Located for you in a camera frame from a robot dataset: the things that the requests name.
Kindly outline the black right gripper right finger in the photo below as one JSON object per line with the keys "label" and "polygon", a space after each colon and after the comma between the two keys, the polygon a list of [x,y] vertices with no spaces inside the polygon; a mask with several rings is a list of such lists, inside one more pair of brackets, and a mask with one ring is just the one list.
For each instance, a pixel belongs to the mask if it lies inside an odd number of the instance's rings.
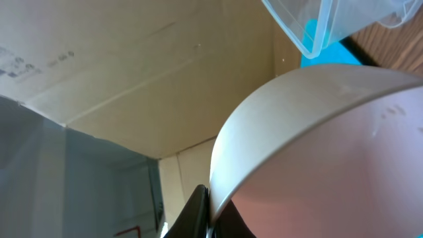
{"label": "black right gripper right finger", "polygon": [[215,238],[255,238],[243,221],[234,203],[230,201],[220,214],[214,226]]}

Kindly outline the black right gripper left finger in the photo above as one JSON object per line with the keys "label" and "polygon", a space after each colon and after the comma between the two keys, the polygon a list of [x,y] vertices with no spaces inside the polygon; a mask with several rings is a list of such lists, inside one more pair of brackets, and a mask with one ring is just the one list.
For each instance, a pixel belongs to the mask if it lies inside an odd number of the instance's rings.
{"label": "black right gripper left finger", "polygon": [[165,238],[206,238],[209,220],[209,191],[199,184],[189,197]]}

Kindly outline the pink bowl with scraps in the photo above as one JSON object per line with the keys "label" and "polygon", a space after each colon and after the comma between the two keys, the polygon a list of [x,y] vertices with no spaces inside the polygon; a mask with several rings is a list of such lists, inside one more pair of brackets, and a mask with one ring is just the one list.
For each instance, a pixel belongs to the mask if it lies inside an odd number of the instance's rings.
{"label": "pink bowl with scraps", "polygon": [[327,64],[285,73],[228,117],[210,171],[256,237],[421,237],[422,78]]}

